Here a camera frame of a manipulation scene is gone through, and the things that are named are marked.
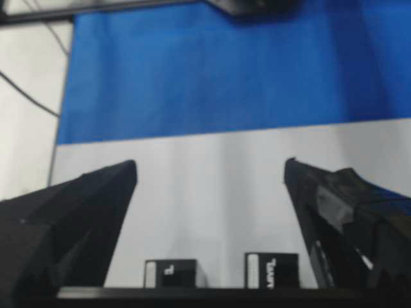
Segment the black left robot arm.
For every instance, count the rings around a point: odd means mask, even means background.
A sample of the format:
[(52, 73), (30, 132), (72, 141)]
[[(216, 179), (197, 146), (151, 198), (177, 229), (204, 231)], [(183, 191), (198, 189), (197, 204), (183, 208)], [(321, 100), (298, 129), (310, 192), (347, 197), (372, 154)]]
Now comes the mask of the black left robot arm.
[(206, 2), (235, 17), (288, 13), (301, 4), (301, 1), (296, 0), (212, 0)]

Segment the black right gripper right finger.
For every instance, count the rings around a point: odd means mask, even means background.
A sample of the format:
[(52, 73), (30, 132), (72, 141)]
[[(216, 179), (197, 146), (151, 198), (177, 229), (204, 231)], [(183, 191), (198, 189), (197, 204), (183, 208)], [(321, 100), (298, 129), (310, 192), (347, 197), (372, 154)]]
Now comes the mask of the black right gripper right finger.
[(410, 198), (295, 158), (284, 183), (320, 288), (410, 288)]

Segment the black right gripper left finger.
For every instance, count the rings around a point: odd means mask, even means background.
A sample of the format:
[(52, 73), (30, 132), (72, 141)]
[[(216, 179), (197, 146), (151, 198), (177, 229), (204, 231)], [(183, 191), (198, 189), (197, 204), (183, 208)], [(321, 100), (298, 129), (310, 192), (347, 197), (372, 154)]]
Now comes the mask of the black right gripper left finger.
[(133, 160), (1, 202), (1, 297), (102, 286), (137, 185)]

